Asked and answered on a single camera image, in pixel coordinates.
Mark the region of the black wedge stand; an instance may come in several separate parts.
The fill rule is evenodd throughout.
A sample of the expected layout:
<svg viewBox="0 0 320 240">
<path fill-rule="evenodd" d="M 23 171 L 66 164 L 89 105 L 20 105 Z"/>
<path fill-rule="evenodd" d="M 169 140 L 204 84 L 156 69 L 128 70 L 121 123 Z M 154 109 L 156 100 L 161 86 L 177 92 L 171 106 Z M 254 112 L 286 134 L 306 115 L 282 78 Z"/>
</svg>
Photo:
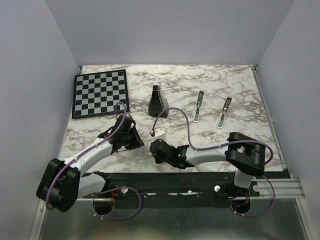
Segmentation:
<svg viewBox="0 0 320 240">
<path fill-rule="evenodd" d="M 162 111 L 169 108 L 168 100 L 164 97 L 160 85 L 153 85 L 148 105 L 148 115 L 157 117 Z"/>
</svg>

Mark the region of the small staple box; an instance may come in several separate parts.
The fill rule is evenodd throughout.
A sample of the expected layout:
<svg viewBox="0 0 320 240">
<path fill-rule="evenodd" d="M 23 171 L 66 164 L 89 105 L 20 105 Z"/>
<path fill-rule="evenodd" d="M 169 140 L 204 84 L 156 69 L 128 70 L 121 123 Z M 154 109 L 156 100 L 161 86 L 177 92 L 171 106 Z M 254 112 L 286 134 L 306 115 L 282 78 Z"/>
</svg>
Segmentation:
<svg viewBox="0 0 320 240">
<path fill-rule="evenodd" d="M 149 157 L 152 156 L 152 153 L 151 153 L 149 150 L 145 150 L 144 152 L 145 152 Z"/>
</svg>

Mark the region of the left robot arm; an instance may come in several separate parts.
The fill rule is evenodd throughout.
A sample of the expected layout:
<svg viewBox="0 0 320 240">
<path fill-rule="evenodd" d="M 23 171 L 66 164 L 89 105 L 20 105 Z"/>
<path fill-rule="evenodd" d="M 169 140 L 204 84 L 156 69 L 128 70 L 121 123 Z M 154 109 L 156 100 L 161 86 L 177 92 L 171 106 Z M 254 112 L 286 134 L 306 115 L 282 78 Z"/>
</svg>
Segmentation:
<svg viewBox="0 0 320 240">
<path fill-rule="evenodd" d="M 85 173 L 102 159 L 121 148 L 134 150 L 143 147 L 130 116 L 119 115 L 114 126 L 100 133 L 88 147 L 64 160 L 52 159 L 42 176 L 36 196 L 45 202 L 48 210 L 68 211 L 77 198 L 96 193 L 104 198 L 110 194 L 111 185 L 101 173 Z"/>
</svg>

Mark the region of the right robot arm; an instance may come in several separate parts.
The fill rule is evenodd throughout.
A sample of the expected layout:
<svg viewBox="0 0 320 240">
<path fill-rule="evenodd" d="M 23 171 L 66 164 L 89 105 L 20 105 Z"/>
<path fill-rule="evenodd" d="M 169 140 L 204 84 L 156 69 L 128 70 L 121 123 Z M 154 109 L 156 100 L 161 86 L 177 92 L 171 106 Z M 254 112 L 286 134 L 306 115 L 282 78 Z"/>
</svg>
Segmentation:
<svg viewBox="0 0 320 240">
<path fill-rule="evenodd" d="M 241 196 L 247 192 L 254 177 L 265 174 L 267 145 L 239 132 L 229 134 L 225 142 L 199 148 L 190 145 L 174 147 L 162 139 L 153 141 L 149 147 L 157 164 L 167 163 L 174 168 L 186 169 L 201 164 L 228 162 L 236 167 L 230 191 Z"/>
</svg>

